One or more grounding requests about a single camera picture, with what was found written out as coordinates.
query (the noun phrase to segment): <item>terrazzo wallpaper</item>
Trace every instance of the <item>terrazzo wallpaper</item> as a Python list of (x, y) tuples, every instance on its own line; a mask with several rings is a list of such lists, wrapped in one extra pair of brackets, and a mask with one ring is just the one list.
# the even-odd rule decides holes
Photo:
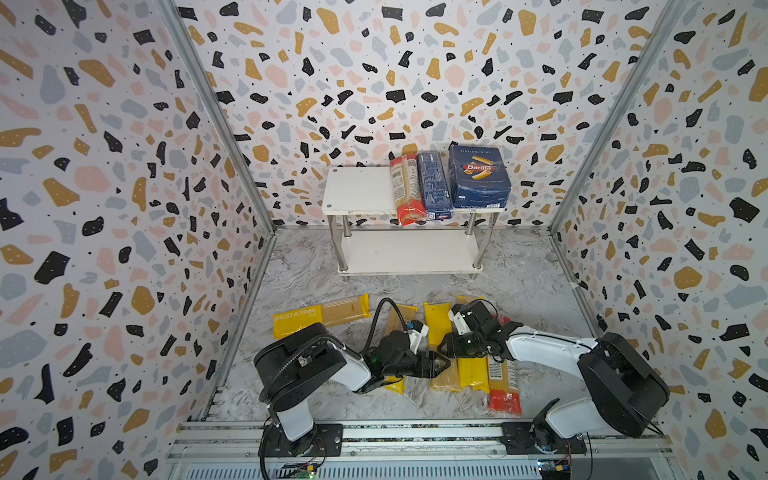
[(154, 4), (0, 15), (0, 478), (160, 478), (260, 226)]
[(556, 233), (696, 480), (768, 478), (767, 8), (690, 2)]
[(499, 221), (534, 226), (551, 221), (665, 2), (177, 4), (277, 225), (324, 223), (331, 166), (458, 142), (502, 149), (513, 187)]

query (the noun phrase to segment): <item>gray marble surface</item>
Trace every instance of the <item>gray marble surface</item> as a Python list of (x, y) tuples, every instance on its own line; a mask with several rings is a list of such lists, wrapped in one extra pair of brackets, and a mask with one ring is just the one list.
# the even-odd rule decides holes
[[(336, 272), (336, 258), (327, 230), (279, 230), (275, 249), (219, 405), (208, 416), (215, 421), (256, 421), (266, 418), (258, 400), (261, 381), (253, 367), (254, 356), (274, 341), (272, 315), (363, 293), (370, 294), (371, 308), (384, 296), (398, 303), (422, 306), (454, 303), (457, 294), (484, 296), (502, 315), (542, 331), (590, 336), (574, 294), (557, 261), (545, 257), (551, 244), (543, 231), (499, 230), (494, 232), (485, 256), (484, 270), (475, 280), (463, 275), (353, 276), (343, 281)], [(385, 306), (373, 344), (383, 335), (389, 315)], [(424, 319), (423, 308), (417, 319)], [(330, 330), (354, 349), (361, 349), (371, 319), (362, 319)], [(536, 415), (551, 399), (575, 398), (584, 383), (567, 373), (530, 362), (518, 362), (523, 417)], [(406, 379), (406, 393), (387, 389), (357, 395), (327, 383), (310, 396), (315, 419), (475, 419), (510, 416), (489, 411), (487, 395), (434, 392), (426, 379)]]

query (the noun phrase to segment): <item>blue spaghetti box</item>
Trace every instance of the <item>blue spaghetti box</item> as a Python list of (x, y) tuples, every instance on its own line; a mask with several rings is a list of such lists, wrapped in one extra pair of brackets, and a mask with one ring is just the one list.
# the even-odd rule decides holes
[(498, 148), (451, 145), (448, 150), (454, 208), (498, 208), (512, 189)]
[(448, 195), (448, 185), (445, 183), (445, 172), (442, 169), (440, 153), (436, 151), (423, 152), (418, 155), (419, 184), (424, 197), (424, 208), (427, 210), (427, 220), (445, 220), (451, 218), (451, 197)]

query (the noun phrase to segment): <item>lower shelf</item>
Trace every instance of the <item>lower shelf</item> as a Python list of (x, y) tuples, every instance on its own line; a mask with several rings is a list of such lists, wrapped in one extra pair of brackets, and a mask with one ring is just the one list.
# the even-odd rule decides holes
[(475, 235), (464, 230), (353, 230), (342, 237), (342, 275), (478, 273)]

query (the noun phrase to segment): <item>white shelf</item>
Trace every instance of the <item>white shelf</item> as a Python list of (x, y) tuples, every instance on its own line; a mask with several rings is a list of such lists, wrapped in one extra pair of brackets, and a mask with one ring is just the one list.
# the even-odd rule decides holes
[[(504, 207), (453, 209), (454, 214), (492, 214), (503, 211)], [(389, 167), (331, 168), (323, 195), (323, 214), (396, 215)]]
[(482, 271), (472, 266), (478, 253), (475, 235), (464, 230), (353, 230), (351, 237), (342, 237), (341, 248), (347, 263), (342, 275)]

